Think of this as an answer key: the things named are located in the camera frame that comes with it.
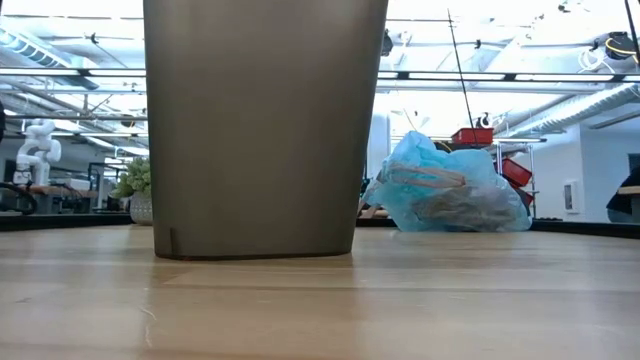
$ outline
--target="plant pot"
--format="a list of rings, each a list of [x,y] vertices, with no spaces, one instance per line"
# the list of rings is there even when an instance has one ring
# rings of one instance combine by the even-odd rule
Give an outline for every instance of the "plant pot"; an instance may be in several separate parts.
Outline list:
[[[153,225],[153,206],[151,197],[140,193],[135,193],[131,197],[131,220],[138,225]]]

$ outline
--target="blue plastic bag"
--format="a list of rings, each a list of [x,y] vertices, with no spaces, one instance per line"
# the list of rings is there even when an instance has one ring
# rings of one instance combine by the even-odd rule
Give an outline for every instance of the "blue plastic bag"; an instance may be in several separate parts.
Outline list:
[[[437,150],[412,131],[384,161],[364,200],[382,205],[402,231],[525,231],[520,196],[484,150]]]

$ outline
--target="potted plant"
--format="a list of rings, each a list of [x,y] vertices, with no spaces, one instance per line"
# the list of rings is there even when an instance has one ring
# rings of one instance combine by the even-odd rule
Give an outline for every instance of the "potted plant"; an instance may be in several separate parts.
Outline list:
[[[131,197],[131,219],[140,225],[152,225],[151,165],[149,159],[136,158],[127,165],[127,173],[120,176],[115,198]]]

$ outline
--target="white robot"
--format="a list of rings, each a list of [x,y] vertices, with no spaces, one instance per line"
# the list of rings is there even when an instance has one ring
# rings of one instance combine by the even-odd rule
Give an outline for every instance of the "white robot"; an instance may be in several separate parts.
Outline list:
[[[33,182],[34,185],[49,184],[50,163],[60,161],[62,147],[58,140],[51,139],[51,133],[56,129],[56,125],[51,120],[37,119],[25,131],[26,139],[24,145],[18,150],[16,158],[16,172],[13,174],[14,184],[27,184]],[[33,155],[29,152],[36,149]],[[31,178],[31,166],[35,167],[35,179]]]

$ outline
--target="trash can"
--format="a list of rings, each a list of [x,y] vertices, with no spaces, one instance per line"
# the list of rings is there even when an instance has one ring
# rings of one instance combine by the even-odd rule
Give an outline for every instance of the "trash can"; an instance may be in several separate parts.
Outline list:
[[[387,0],[145,0],[155,251],[347,253]]]

